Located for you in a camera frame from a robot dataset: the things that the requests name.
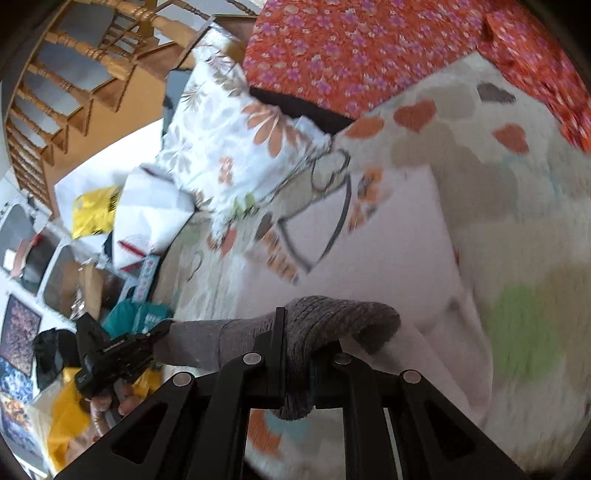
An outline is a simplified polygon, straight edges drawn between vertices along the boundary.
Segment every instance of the cardboard box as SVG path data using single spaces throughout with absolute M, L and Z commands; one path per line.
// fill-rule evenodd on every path
M 82 288 L 85 312 L 98 320 L 103 294 L 103 271 L 90 264 L 68 262 L 64 266 L 60 313 L 68 318 L 72 314 L 72 304 L 76 299 L 78 285 Z

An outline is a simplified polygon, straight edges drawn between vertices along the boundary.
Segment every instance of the framed picture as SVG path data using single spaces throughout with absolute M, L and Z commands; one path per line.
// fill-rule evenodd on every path
M 28 377 L 33 371 L 33 339 L 40 325 L 41 315 L 10 295 L 2 324 L 0 356 Z
M 2 357 L 0 357 L 0 390 L 25 404 L 33 400 L 33 381 Z
M 27 454 L 43 461 L 41 450 L 31 431 L 31 424 L 23 403 L 4 392 L 0 392 L 0 405 L 4 439 L 10 440 Z

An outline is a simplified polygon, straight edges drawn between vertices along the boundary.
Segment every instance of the floral pillow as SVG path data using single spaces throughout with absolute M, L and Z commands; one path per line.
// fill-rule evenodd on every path
M 240 65 L 212 47 L 193 54 L 195 68 L 156 162 L 212 213 L 212 237 L 220 240 L 234 218 L 325 153 L 330 136 L 250 96 Z

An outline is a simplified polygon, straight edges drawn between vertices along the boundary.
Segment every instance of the teal bag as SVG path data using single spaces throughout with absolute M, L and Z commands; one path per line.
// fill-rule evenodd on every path
M 103 324 L 111 338 L 124 333 L 147 333 L 162 320 L 170 318 L 172 311 L 166 305 L 120 301 Z

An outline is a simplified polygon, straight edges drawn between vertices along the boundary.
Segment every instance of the yellow plastic bag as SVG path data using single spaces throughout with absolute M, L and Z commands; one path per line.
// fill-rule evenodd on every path
M 87 402 L 77 392 L 74 376 L 79 369 L 65 368 L 28 408 L 42 451 L 55 475 L 89 448 L 97 432 Z M 149 368 L 134 383 L 134 393 L 145 400 L 162 383 L 161 371 Z
M 72 237 L 111 232 L 120 194 L 121 188 L 113 186 L 80 195 L 74 202 Z

